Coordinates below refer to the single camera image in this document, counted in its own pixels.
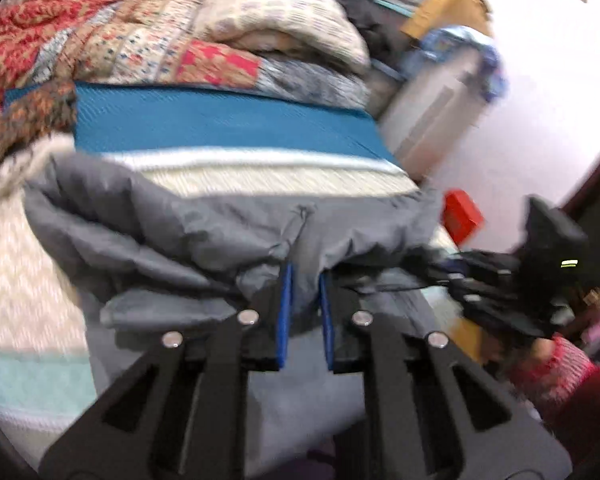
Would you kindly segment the person's hand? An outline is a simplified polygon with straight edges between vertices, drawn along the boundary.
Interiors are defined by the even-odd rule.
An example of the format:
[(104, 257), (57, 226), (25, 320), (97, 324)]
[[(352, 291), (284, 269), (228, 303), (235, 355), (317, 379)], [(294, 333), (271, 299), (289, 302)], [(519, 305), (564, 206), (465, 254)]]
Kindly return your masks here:
[(597, 366), (562, 335), (537, 339), (508, 373), (509, 382), (543, 418), (561, 408)]

